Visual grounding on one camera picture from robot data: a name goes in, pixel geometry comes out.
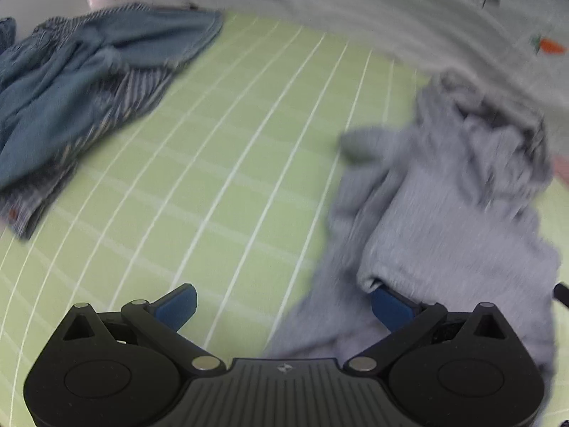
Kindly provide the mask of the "grey zip hoodie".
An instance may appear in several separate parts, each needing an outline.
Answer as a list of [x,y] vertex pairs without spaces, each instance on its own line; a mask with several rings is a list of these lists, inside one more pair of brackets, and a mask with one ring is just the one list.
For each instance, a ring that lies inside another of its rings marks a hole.
[[495,304],[551,381],[559,258],[531,205],[552,181],[543,117],[447,70],[419,91],[410,125],[353,128],[339,149],[312,289],[266,356],[350,359],[387,335],[370,306],[387,286],[454,311]]

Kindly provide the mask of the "blue plaid shirt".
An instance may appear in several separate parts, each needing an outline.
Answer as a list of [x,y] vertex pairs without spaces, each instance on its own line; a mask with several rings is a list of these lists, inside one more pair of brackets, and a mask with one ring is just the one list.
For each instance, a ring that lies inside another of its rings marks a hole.
[[172,78],[174,18],[133,4],[56,17],[1,49],[1,220],[28,239],[78,157],[156,101]]

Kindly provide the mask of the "blue denim jacket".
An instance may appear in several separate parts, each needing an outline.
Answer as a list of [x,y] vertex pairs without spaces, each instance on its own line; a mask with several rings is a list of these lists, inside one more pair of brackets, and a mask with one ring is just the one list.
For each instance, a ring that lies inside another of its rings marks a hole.
[[129,4],[54,17],[1,55],[1,184],[62,165],[156,105],[220,12]]

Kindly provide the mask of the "grey printed backdrop cloth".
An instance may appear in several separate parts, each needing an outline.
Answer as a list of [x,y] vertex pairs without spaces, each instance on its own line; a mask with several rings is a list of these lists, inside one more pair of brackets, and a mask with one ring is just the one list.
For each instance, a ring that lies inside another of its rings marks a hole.
[[482,84],[532,98],[554,152],[568,151],[568,58],[538,47],[568,42],[568,0],[88,0],[253,12],[367,42],[408,64],[457,68]]

